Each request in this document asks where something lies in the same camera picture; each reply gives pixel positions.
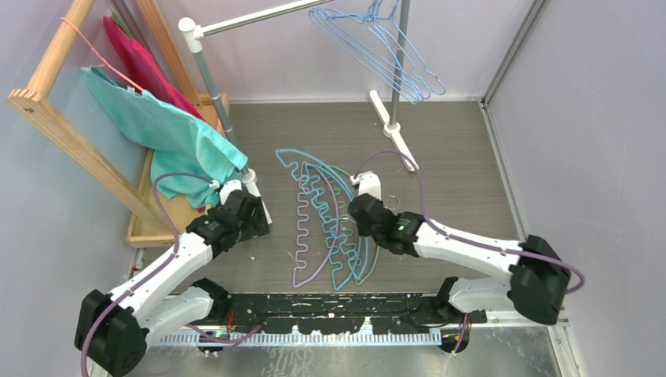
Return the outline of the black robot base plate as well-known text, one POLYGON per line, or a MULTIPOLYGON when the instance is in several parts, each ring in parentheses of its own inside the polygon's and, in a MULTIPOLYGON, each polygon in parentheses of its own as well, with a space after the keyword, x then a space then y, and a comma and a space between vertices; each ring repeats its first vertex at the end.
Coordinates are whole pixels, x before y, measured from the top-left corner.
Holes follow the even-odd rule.
POLYGON ((418 293, 389 294, 236 294, 196 324, 220 326, 219 336, 266 345, 434 344, 463 351, 485 310, 450 313, 443 300, 418 293))

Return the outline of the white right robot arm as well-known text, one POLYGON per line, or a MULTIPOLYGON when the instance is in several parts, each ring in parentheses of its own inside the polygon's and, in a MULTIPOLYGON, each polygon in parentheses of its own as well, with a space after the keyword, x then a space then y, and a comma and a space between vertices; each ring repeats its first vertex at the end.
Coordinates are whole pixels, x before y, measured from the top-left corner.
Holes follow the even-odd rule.
POLYGON ((393 254, 433 258, 484 273, 479 279, 445 279, 435 303, 443 321, 453 323, 475 311, 514 309, 538 324, 557 323, 573 270, 545 239, 479 236, 421 214, 394 214, 367 193, 352 200, 348 213, 362 236, 393 254))

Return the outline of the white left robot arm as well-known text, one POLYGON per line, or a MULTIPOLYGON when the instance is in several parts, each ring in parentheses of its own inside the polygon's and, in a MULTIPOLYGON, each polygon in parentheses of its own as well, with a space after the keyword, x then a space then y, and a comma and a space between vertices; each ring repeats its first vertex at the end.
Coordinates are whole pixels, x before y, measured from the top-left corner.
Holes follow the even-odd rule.
POLYGON ((222 189, 221 202, 195 218, 165 251, 135 277, 108 293, 82 300, 75 347, 82 374, 93 361, 111 376, 125 376, 156 341, 198 320, 220 324, 231 312, 230 294, 202 278, 174 298, 169 294, 195 271, 236 244, 269 234, 265 206, 242 188, 222 189))

